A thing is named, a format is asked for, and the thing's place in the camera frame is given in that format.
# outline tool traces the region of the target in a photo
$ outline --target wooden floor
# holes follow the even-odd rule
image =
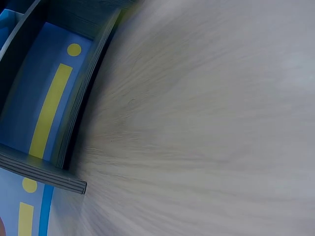
[[[50,235],[314,236],[315,1],[146,0],[103,61]]]

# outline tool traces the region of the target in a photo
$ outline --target gray laminate board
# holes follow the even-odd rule
[[[82,121],[86,195],[55,191],[50,235],[314,236],[315,1],[143,4]]]

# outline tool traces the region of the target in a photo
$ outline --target yellow stripe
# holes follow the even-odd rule
[[[72,67],[60,64],[40,111],[29,154],[43,158],[48,135]]]
[[[32,236],[33,212],[33,206],[20,203],[19,236]]]

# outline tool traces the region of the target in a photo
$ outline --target light blue surface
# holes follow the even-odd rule
[[[81,46],[77,57],[68,55],[71,43]],[[45,23],[31,47],[11,89],[0,120],[0,142],[28,153],[37,120],[52,79],[60,63],[73,67],[60,100],[44,152],[50,160],[55,138],[80,67],[90,49],[91,41],[55,25]]]
[[[27,193],[22,181],[22,176],[0,168],[0,217],[7,236],[18,235],[20,202],[34,206],[32,235],[38,235],[44,184],[37,183],[37,190]]]

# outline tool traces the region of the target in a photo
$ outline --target yellow dot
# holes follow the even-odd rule
[[[23,188],[28,193],[33,193],[37,189],[37,182],[35,180],[24,178],[22,182]]]
[[[72,44],[70,44],[70,45],[68,46],[67,51],[68,51],[68,54],[69,54],[70,56],[76,57],[76,56],[80,55],[80,53],[81,53],[81,47],[80,47],[80,45],[77,44],[77,43],[72,43]]]

